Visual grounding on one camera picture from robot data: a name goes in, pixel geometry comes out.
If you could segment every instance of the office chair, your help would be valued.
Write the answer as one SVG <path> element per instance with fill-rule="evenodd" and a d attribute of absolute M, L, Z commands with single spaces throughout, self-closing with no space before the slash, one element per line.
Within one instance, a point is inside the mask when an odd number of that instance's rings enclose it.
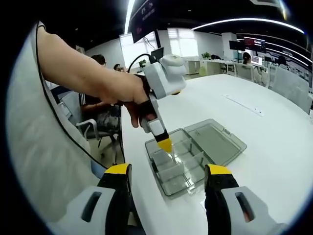
<path fill-rule="evenodd" d="M 83 115 L 79 105 L 79 97 L 77 92 L 71 92 L 62 98 L 62 102 L 67 106 L 69 111 L 71 112 L 71 116 L 68 120 L 76 126 L 80 132 L 83 134 L 84 138 L 87 140 L 96 139 L 99 141 L 98 148 L 100 147 L 100 143 L 103 137 L 110 137 L 112 141 L 113 148 L 113 165 L 116 165 L 116 144 L 117 140 L 113 136 L 114 133 L 108 133 L 104 131 L 99 131 L 97 127 L 97 123 L 94 119 L 84 120 Z"/>
<path fill-rule="evenodd" d="M 243 78 L 245 80 L 254 82 L 253 79 L 253 66 L 251 65 L 244 65 L 240 63 L 234 63 L 235 67 L 235 74 L 239 78 Z"/>
<path fill-rule="evenodd" d="M 309 83 L 298 75 L 280 68 L 275 68 L 274 80 L 270 89 L 287 98 L 306 113 L 309 113 L 311 104 L 309 103 Z"/>

